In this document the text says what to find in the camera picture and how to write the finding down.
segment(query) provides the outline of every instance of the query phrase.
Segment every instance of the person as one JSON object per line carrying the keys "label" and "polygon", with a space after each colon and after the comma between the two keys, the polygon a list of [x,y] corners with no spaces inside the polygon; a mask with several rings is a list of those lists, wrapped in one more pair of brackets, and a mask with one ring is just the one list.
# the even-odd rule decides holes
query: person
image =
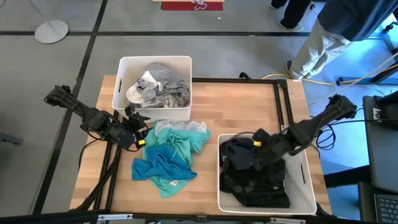
{"label": "person", "polygon": [[397,0],[329,0],[286,69],[294,79],[313,77],[352,42],[367,39],[397,7]]}
{"label": "person", "polygon": [[[271,9],[278,9],[286,4],[287,0],[272,0],[269,7]],[[279,25],[287,30],[293,32],[300,32],[303,27],[299,25],[301,19],[308,9],[311,0],[290,0],[284,18],[280,21]]]}

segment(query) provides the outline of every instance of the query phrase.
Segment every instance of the light blue towel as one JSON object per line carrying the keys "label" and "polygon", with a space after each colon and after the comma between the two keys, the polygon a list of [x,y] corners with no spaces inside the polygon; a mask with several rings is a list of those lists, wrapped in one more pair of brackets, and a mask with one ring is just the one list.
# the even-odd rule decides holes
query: light blue towel
{"label": "light blue towel", "polygon": [[[152,129],[145,138],[147,146],[143,149],[144,152],[142,153],[142,157],[145,161],[147,160],[147,153],[145,153],[145,151],[148,150],[149,147],[170,144],[176,156],[179,156],[190,167],[193,162],[193,152],[200,154],[209,137],[209,131],[200,133],[198,131],[179,131],[170,128],[160,130],[158,136],[156,136],[155,130]],[[175,195],[189,183],[187,179],[169,180],[159,176],[151,177],[150,180],[159,189],[162,198]]]}
{"label": "light blue towel", "polygon": [[169,144],[148,147],[145,160],[135,158],[132,163],[132,179],[146,180],[157,176],[167,180],[193,179],[197,176]]}

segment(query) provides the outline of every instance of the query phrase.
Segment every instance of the laundry basket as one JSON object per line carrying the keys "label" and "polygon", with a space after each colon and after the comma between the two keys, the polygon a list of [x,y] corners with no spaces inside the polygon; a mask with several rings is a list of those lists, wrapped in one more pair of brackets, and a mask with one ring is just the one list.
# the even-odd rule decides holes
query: laundry basket
{"label": "laundry basket", "polygon": [[127,90],[144,74],[144,69],[150,63],[160,62],[177,72],[189,86],[190,102],[183,108],[136,108],[136,112],[151,118],[147,122],[160,119],[188,121],[192,105],[192,59],[189,56],[140,56],[123,57],[120,60],[118,75],[113,93],[112,107],[126,117],[124,109],[129,105]]}
{"label": "laundry basket", "polygon": [[[222,134],[218,136],[218,146],[236,134]],[[286,154],[284,187],[290,200],[290,208],[256,208],[245,207],[235,199],[233,194],[220,191],[220,160],[217,159],[217,199],[218,207],[223,212],[248,213],[258,215],[312,215],[317,211],[315,195],[313,193],[310,169],[305,151],[296,156]]]}

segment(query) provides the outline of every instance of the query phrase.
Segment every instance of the clothing pile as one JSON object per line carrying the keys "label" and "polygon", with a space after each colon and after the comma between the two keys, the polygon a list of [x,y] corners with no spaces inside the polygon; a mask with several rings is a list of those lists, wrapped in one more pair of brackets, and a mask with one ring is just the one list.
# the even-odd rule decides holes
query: clothing pile
{"label": "clothing pile", "polygon": [[163,120],[145,138],[142,159],[132,163],[132,179],[150,179],[167,198],[183,189],[197,173],[191,170],[193,153],[201,153],[210,137],[205,123]]}
{"label": "clothing pile", "polygon": [[144,75],[126,92],[136,108],[180,108],[190,103],[190,88],[162,63],[149,64]]}
{"label": "clothing pile", "polygon": [[289,208],[284,189],[285,161],[255,166],[256,150],[251,138],[233,137],[220,145],[220,190],[231,193],[246,207]]}

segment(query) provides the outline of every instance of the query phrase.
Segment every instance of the dark jacket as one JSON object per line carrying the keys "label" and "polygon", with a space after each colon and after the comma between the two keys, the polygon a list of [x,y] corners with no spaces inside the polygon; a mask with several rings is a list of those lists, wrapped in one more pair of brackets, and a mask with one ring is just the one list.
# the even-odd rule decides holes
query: dark jacket
{"label": "dark jacket", "polygon": [[318,15],[321,26],[350,41],[368,38],[398,7],[397,0],[329,0]]}

